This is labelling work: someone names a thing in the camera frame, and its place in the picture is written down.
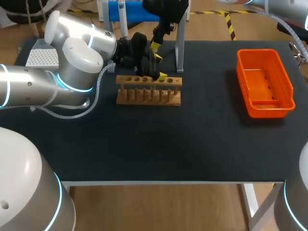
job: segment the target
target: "orange plastic basket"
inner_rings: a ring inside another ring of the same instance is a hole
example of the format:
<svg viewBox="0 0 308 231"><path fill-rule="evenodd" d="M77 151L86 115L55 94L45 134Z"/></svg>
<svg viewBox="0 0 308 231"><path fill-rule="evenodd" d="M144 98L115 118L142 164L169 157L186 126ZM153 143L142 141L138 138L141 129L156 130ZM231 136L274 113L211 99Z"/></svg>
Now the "orange plastic basket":
<svg viewBox="0 0 308 231"><path fill-rule="evenodd" d="M283 118L295 108L293 87L275 50L239 50L237 76L252 118Z"/></svg>

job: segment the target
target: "cable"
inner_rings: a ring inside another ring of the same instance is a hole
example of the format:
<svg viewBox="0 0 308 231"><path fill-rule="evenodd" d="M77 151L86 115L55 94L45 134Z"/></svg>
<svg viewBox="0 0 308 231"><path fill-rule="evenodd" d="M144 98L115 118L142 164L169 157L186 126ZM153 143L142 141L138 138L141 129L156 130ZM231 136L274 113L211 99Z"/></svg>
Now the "cable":
<svg viewBox="0 0 308 231"><path fill-rule="evenodd" d="M74 2L78 3L78 4L85 4L85 3L88 3L88 2L91 2L93 0L88 0L88 1L77 1L77 0L74 0Z"/></svg>
<svg viewBox="0 0 308 231"><path fill-rule="evenodd" d="M87 111L85 111L85 112L83 112L83 113L81 113L81 114L79 114L79 115L64 116L64 115L56 114L56 113L52 112L51 110L49 110L49 109L47 109L47 108L45 108L45 107L42 107L42 106L37 106L37 107L35 107L35 108L38 108L38 109L40 109L40 110L42 110L42 111L44 111L44 112L46 112L46 113L48 113L48 114L50 114L50 115L56 117L56 118L59 118L59 119L76 119L76 118L80 118L80 117L82 117L82 116L85 116L86 114L88 114L90 111L92 111L92 110L94 109L94 107L95 107L95 105L96 105L96 103L97 103L97 101L98 101L98 97L99 97L99 93L100 93L100 83L101 83L101 79L102 79L102 76L103 76L104 72L105 72L109 67L115 66L115 65L116 65L115 63L108 64L108 65L107 65L106 67L104 67L104 68L102 69L102 71L100 72L100 74L99 74L99 76L98 76L98 79L97 79L95 98L94 98L93 104L91 105L91 107L90 107Z"/></svg>
<svg viewBox="0 0 308 231"><path fill-rule="evenodd" d="M294 40L298 44L299 49L302 51L302 53L303 53L303 55L305 57L305 61L308 63L308 51L306 50L305 45L303 44L302 40L300 40L300 38L298 37L296 32L284 20L282 20L281 18L279 18L279 17L277 17L277 16L275 16L273 14L267 13L265 11L260 11L260 10L258 10L256 8L253 8L252 10L257 12L257 13L259 13L259 14L267 15L267 16L272 17L273 19L278 21L286 30L288 30L290 35L294 38Z"/></svg>

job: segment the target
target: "table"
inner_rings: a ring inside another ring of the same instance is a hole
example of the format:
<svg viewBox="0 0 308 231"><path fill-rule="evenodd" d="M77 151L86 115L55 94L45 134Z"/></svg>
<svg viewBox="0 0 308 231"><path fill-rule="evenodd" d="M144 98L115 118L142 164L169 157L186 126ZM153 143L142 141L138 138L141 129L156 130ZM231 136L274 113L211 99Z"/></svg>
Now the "table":
<svg viewBox="0 0 308 231"><path fill-rule="evenodd" d="M245 108L236 53L262 48L279 53L294 87L296 108L284 119L251 119ZM26 63L26 53L16 64ZM67 121L10 109L0 112L0 127L30 139L68 186L284 181L308 141L308 90L288 44L187 41L184 73L175 71L174 42L159 54L161 71L183 78L181 107L116 105L116 75L133 75L116 69L103 77L87 116ZM243 187L256 211L251 186Z"/></svg>

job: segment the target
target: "white robotic arm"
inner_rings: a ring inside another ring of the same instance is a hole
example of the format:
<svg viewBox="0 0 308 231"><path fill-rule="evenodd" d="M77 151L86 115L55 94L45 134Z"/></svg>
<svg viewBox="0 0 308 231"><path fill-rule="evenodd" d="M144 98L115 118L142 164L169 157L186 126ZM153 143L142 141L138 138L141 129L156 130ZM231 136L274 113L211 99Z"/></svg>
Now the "white robotic arm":
<svg viewBox="0 0 308 231"><path fill-rule="evenodd" d="M2 64L1 107L82 105L117 47L113 33L59 11L48 19L45 41L57 50L58 72Z"/></svg>
<svg viewBox="0 0 308 231"><path fill-rule="evenodd" d="M259 7L283 20L308 30L307 0L218 0L223 3Z"/></svg>

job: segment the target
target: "white cable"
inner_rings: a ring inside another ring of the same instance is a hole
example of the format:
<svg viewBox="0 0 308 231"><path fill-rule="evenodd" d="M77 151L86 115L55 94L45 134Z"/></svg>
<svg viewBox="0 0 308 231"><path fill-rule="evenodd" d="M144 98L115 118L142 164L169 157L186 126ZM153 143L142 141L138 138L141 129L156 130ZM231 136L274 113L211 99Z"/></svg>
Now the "white cable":
<svg viewBox="0 0 308 231"><path fill-rule="evenodd" d="M59 119L76 119L76 118L80 118L80 117L82 117L82 116L85 116L86 114L88 114L90 111L93 110L93 108L95 107L95 105L96 105L96 103L97 103L98 96L99 96L99 93L100 93L100 83L101 83L101 79L102 79L102 76L103 76L104 72L105 72L109 67L114 66L114 65L115 65L115 63L108 64L108 65L105 66L105 67L102 69L102 71L100 72L100 74L99 74L99 76L98 76L98 79L97 79L95 98L94 98L93 104L91 105L91 107L90 107L87 111L85 111L85 112L83 112L83 113L81 113L81 114L79 114L79 115L64 116L64 115L56 114L56 113L52 112L51 110L49 110L49 109L47 109L47 108L45 108L45 107L42 107L42 106L38 106L38 107L36 107L36 108L38 108L38 109L40 109L40 110L42 110L42 111L44 111L44 112L47 112L48 114L50 114L50 115L52 115L52 116L54 116L54 117L57 117L57 118L59 118Z"/></svg>
<svg viewBox="0 0 308 231"><path fill-rule="evenodd" d="M281 18L270 14L270 13L266 13L264 11L260 11L256 8L252 9L253 11L262 14L262 15L268 15L270 17L272 17L273 19L275 19L276 21L278 21L285 29L287 29L290 33L290 35L295 39L296 43L299 46L299 49L301 50L301 52L303 53L304 57L305 57L305 61L308 63L308 51L305 48L305 45L303 44L302 40L300 40L300 38L298 37L298 35L295 33L295 31Z"/></svg>
<svg viewBox="0 0 308 231"><path fill-rule="evenodd" d="M51 99L50 99L47 103L43 104L42 107L45 107L45 106L47 106L47 105L49 105L49 104L52 103L52 101L54 100L54 98L56 98L56 96L57 96L57 93L58 93L58 86L59 86L57 77L54 75L54 73L51 72L51 71L45 71L45 72L49 72L49 73L52 75L53 80L54 80L54 84L55 84L55 88L54 88L54 92L53 92L53 95L52 95Z"/></svg>

